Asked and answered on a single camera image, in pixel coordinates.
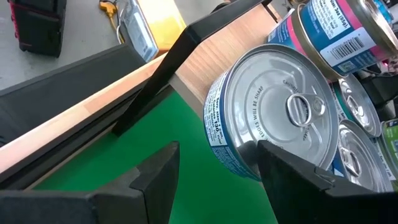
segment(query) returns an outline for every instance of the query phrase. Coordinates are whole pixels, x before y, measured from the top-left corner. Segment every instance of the silver can lid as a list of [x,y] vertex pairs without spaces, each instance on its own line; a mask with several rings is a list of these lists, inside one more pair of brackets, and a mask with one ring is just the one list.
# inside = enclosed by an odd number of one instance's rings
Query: silver can lid
[[[250,50],[229,70],[226,127],[240,155],[268,140],[327,169],[336,152],[338,117],[327,80],[297,51],[277,44]],[[243,156],[258,173],[255,162]]]
[[374,145],[357,124],[340,123],[338,149],[349,181],[375,192],[393,191]]
[[381,135],[381,124],[374,105],[362,84],[350,74],[338,80],[343,103],[353,119],[370,135]]

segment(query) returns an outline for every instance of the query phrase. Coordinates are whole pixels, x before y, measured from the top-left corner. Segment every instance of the yellow object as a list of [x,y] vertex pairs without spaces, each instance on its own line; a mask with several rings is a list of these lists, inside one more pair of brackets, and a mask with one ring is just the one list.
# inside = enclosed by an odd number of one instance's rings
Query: yellow object
[[99,8],[106,13],[106,15],[109,18],[113,17],[113,14],[115,14],[118,10],[116,9],[116,6],[112,4],[111,2],[99,2]]
[[[109,17],[109,20],[111,21],[111,25],[114,29],[115,32],[117,32],[116,24],[113,21],[113,15],[118,13],[118,9],[116,6],[108,1],[100,1],[99,2],[99,8],[106,13],[106,15]],[[120,36],[120,41],[124,43],[123,37]]]
[[158,57],[170,50],[186,25],[173,0],[138,0],[149,30],[155,40]]

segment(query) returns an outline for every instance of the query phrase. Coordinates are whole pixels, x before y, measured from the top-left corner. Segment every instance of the concrete floor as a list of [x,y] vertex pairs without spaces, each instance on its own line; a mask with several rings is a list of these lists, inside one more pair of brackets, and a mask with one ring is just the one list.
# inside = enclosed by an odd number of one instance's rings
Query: concrete floor
[[[278,5],[285,0],[274,0]],[[186,24],[210,13],[223,0],[175,0]],[[283,16],[284,8],[274,6]],[[14,37],[7,1],[0,1],[0,90],[117,45],[108,18],[98,9],[98,0],[68,0],[59,58],[22,52]]]

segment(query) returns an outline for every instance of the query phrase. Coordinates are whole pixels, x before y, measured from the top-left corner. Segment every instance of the stacked cans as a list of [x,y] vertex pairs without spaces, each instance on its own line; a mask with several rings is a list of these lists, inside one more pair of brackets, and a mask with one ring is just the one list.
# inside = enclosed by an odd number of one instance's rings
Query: stacked cans
[[378,138],[376,110],[351,74],[398,53],[386,19],[371,0],[311,0],[290,11],[268,44],[212,84],[203,122],[215,156],[259,180],[256,146],[267,140],[367,189],[392,191],[398,166],[386,161],[398,164],[398,153]]
[[311,0],[266,42],[305,54],[331,82],[398,53],[398,40],[372,0]]
[[354,75],[331,84],[339,116],[339,143],[331,170],[375,192],[393,191],[394,179],[379,144],[381,123]]

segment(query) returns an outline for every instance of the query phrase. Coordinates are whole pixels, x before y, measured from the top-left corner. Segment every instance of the barcode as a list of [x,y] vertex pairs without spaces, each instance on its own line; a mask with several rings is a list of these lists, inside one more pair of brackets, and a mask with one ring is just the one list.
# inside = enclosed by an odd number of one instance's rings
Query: barcode
[[334,47],[331,50],[331,54],[332,56],[334,56],[336,60],[340,60],[344,57],[349,56],[355,51],[361,50],[364,47],[365,45],[362,43],[359,37],[353,37],[351,39],[344,41],[342,44]]
[[344,62],[341,65],[339,65],[338,68],[340,68],[341,71],[343,71],[343,72],[348,72],[348,71],[351,71],[352,69],[355,69],[356,65],[354,65],[354,63],[351,61],[347,61],[347,62]]

